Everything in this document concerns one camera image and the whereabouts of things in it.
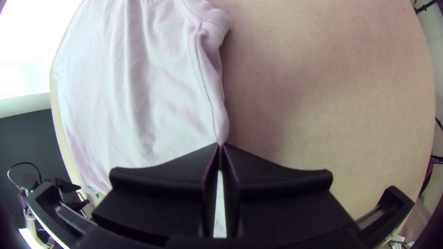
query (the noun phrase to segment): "cable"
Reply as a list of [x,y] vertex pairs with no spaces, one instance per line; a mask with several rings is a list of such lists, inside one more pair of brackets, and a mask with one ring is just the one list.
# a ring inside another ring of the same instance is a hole
[[[443,125],[442,122],[440,120],[437,119],[437,117],[435,117],[435,122],[437,122],[437,125],[440,127],[440,129],[443,131]],[[443,156],[436,156],[436,155],[431,155],[431,158],[434,160],[438,160],[438,161],[443,161]]]
[[35,166],[35,164],[30,163],[30,162],[19,162],[19,163],[16,163],[16,164],[12,165],[11,167],[9,167],[8,172],[7,172],[8,179],[9,179],[14,185],[16,185],[17,188],[20,190],[20,189],[21,189],[20,186],[19,186],[17,183],[15,183],[15,182],[11,179],[11,177],[9,176],[9,171],[11,171],[11,169],[12,169],[13,167],[18,166],[18,165],[23,165],[23,164],[27,164],[27,165],[32,165],[32,166],[34,166],[34,168],[35,168],[35,169],[37,170],[37,172],[38,172],[38,177],[39,177],[39,179],[40,179],[40,184],[43,184],[43,181],[42,181],[42,174],[40,174],[40,170],[37,168],[37,166]]
[[440,120],[438,120],[437,117],[435,117],[435,121],[437,122],[437,125],[440,127],[440,129],[442,129],[443,131],[442,122],[440,122]]

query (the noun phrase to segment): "white wall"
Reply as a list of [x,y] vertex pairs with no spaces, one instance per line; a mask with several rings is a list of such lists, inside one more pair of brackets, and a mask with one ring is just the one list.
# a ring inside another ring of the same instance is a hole
[[8,0],[0,13],[0,118],[50,108],[49,70],[81,0]]
[[[419,8],[430,0],[418,0]],[[434,70],[436,90],[436,116],[443,121],[443,16],[437,4],[418,14],[423,28]],[[443,156],[443,131],[436,124],[432,154]],[[443,165],[435,165],[431,180],[423,194],[424,205],[433,213],[443,194]]]

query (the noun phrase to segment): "black bracket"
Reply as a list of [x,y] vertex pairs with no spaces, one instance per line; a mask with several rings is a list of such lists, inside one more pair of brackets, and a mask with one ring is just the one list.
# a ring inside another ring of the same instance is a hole
[[[227,238],[213,238],[217,174],[223,173]],[[44,183],[27,199],[69,248],[374,248],[413,202],[396,187],[354,221],[329,192],[332,173],[279,166],[216,143],[148,168],[113,169],[113,189],[86,220]]]

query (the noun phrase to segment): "dark wall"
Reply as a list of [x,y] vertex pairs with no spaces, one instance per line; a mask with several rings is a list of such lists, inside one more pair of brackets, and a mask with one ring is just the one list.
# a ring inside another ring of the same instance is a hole
[[[43,180],[61,177],[70,181],[55,136],[51,109],[0,119],[0,201],[16,228],[25,227],[24,219],[18,188],[8,180],[6,171],[21,161],[37,165]],[[36,174],[32,166],[23,165],[11,170],[11,178],[20,181],[24,172]]]

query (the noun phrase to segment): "black wedge-shaped guide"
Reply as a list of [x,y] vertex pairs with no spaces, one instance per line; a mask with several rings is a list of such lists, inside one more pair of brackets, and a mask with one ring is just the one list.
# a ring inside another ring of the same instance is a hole
[[218,150],[214,143],[159,166],[114,168],[113,189],[93,212],[94,220],[160,246],[171,234],[211,237]]
[[271,236],[280,247],[337,229],[358,231],[329,192],[327,170],[282,167],[225,144],[222,171],[229,236]]

